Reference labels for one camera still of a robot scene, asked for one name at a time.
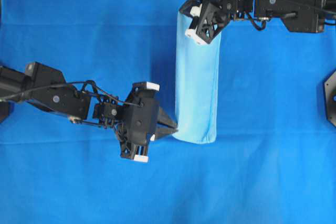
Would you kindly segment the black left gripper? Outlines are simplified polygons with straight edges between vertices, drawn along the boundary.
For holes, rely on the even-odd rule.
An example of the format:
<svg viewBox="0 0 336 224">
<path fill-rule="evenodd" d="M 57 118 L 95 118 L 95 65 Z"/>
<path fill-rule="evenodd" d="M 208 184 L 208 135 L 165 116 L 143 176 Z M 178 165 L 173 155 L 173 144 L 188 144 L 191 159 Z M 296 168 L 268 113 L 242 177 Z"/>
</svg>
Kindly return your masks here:
<svg viewBox="0 0 336 224">
<path fill-rule="evenodd" d="M 154 98 L 160 85 L 153 82 L 137 82 L 122 106 L 121 123 L 116 135 L 120 143 L 122 158 L 147 163 L 149 143 L 153 140 L 178 132 L 177 123 L 159 107 Z"/>
</svg>

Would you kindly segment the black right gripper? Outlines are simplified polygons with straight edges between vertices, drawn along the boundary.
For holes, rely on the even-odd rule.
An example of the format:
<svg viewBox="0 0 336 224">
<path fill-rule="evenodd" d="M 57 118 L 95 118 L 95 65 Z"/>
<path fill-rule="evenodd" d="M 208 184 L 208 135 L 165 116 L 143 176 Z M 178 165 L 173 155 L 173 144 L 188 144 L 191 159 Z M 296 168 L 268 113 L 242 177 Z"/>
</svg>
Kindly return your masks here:
<svg viewBox="0 0 336 224">
<path fill-rule="evenodd" d="M 185 35 L 198 45 L 210 44 L 230 22 L 221 0 L 186 0 L 179 13 L 192 19 Z"/>
</svg>

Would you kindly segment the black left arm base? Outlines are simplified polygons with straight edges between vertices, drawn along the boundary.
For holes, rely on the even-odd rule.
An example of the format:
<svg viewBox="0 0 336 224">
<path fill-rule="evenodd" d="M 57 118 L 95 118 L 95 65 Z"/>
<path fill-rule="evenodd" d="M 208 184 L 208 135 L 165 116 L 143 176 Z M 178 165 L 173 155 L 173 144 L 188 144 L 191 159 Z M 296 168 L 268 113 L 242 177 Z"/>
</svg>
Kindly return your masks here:
<svg viewBox="0 0 336 224">
<path fill-rule="evenodd" d="M 1 97 L 9 95 L 5 90 L 5 78 L 1 76 Z M 14 105 L 11 102 L 1 100 L 1 123 L 3 123 L 13 112 Z"/>
</svg>

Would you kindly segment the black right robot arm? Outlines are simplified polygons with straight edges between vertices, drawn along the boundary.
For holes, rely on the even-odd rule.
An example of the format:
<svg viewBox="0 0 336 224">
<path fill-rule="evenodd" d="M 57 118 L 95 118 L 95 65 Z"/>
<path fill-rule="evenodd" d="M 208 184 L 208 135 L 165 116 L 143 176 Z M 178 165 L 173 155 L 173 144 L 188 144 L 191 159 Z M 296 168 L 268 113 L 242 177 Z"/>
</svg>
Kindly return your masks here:
<svg viewBox="0 0 336 224">
<path fill-rule="evenodd" d="M 187 0 L 179 12 L 192 20 L 186 36 L 205 45 L 235 21 L 262 31 L 278 18 L 289 32 L 321 33 L 335 20 L 335 0 Z"/>
</svg>

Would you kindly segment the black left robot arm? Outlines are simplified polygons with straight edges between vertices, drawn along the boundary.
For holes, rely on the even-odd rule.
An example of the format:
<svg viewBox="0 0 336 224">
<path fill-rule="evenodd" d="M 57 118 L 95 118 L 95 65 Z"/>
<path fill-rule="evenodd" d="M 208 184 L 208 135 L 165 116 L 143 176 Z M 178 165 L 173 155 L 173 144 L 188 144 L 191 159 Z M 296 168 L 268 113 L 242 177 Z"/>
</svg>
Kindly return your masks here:
<svg viewBox="0 0 336 224">
<path fill-rule="evenodd" d="M 149 143 L 178 131 L 177 123 L 160 106 L 159 84 L 133 83 L 122 101 L 93 80 L 67 82 L 60 70 L 38 62 L 19 72 L 1 66 L 1 121 L 10 115 L 11 103 L 27 102 L 47 113 L 65 116 L 73 124 L 113 129 L 122 158 L 148 162 Z"/>
</svg>

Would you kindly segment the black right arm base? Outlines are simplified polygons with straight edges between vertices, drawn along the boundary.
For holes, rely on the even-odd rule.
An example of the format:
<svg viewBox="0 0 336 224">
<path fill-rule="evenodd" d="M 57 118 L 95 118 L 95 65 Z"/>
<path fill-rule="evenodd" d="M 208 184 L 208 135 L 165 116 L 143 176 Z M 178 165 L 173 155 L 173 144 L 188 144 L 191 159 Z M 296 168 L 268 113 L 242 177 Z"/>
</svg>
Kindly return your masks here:
<svg viewBox="0 0 336 224">
<path fill-rule="evenodd" d="M 335 127 L 335 70 L 324 79 L 323 93 L 326 118 Z"/>
</svg>

